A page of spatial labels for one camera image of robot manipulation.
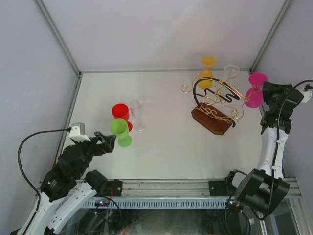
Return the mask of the pink wine glass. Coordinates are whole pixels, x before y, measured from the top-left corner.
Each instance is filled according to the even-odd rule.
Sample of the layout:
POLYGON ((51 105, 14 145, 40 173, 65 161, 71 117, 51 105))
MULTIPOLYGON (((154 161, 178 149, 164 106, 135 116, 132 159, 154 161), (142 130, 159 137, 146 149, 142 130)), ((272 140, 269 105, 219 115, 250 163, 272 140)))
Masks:
POLYGON ((245 97, 245 105, 249 108, 258 108, 263 103, 263 91, 262 87, 268 78, 263 73, 254 73, 249 78, 248 81, 252 85, 250 89, 247 90, 245 97))

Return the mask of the green wine glass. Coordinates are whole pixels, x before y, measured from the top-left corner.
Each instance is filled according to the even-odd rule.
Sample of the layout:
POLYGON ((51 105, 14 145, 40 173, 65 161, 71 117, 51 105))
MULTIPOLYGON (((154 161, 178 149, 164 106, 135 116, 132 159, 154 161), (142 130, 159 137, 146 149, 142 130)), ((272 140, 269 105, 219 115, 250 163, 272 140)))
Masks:
POLYGON ((116 135, 118 145, 129 147, 132 144, 132 138, 129 135, 128 123, 123 119, 115 119, 110 124, 111 132, 116 135))

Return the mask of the red wine glass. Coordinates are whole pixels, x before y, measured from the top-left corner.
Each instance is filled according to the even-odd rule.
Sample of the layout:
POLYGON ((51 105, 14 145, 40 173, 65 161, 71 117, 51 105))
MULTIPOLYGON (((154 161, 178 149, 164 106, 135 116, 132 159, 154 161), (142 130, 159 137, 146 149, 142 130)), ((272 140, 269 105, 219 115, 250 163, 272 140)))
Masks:
POLYGON ((126 104, 118 103, 112 107, 112 115, 115 119, 123 119, 127 122, 129 132, 132 131, 133 125, 129 122, 129 108, 126 104))

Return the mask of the clear wine glass back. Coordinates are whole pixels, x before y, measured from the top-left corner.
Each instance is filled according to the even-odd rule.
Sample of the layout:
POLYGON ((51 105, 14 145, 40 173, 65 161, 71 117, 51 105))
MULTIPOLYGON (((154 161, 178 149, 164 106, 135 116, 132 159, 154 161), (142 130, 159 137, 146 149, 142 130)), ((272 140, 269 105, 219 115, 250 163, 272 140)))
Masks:
POLYGON ((224 67, 224 78, 225 81, 229 81, 231 79, 236 78, 240 73, 240 69, 236 65, 226 65, 224 67))

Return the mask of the clear wine glass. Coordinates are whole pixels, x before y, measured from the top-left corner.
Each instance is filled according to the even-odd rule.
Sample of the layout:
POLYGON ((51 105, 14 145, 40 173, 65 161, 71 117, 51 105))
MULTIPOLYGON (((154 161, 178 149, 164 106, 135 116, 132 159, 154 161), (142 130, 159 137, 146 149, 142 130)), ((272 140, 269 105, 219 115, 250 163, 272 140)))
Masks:
POLYGON ((236 65, 226 65, 224 67, 224 78, 225 81, 229 81, 231 79, 236 78, 240 73, 240 69, 236 65))
POLYGON ((130 110, 131 110, 133 117, 135 118, 135 121, 134 121, 135 130, 137 130, 137 131, 145 130, 146 123, 142 119, 142 106, 141 106, 141 103, 139 102, 139 100, 132 100, 130 102, 129 107, 130 107, 130 110))

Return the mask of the clear wine glass front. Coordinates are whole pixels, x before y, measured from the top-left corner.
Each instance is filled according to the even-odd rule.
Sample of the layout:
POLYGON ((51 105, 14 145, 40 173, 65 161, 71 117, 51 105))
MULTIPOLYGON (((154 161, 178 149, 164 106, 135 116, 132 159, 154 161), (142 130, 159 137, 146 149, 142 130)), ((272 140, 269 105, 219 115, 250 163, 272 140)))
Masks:
POLYGON ((141 106, 141 103, 139 102, 139 100, 132 100, 130 102, 129 107, 130 107, 130 110, 131 110, 133 117, 135 118, 135 121, 134 121, 135 130, 137 130, 137 131, 145 130, 146 123, 142 119, 142 106, 141 106))

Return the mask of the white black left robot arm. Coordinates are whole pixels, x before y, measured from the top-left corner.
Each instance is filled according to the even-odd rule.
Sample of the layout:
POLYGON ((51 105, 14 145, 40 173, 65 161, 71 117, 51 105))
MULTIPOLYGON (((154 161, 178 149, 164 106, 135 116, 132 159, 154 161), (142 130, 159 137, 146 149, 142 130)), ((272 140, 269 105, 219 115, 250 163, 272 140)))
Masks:
POLYGON ((86 172, 93 157, 112 153, 116 135, 95 132, 94 137, 71 137, 56 165, 35 190, 38 200, 25 224, 13 235, 57 235, 64 225, 94 196, 107 191, 107 178, 98 170, 86 172))

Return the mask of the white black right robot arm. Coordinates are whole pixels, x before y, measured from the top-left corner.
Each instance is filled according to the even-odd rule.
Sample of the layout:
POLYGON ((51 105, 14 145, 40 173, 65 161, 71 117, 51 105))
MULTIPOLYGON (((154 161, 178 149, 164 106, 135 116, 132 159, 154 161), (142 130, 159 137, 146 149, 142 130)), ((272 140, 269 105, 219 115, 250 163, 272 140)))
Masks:
POLYGON ((262 100, 269 107, 261 120, 262 149, 258 166, 249 174, 238 170, 225 178, 225 191, 253 213, 269 216, 289 192, 283 178, 283 153, 291 130, 291 115, 300 104, 312 97, 311 86, 298 89, 291 84, 264 82, 262 100))

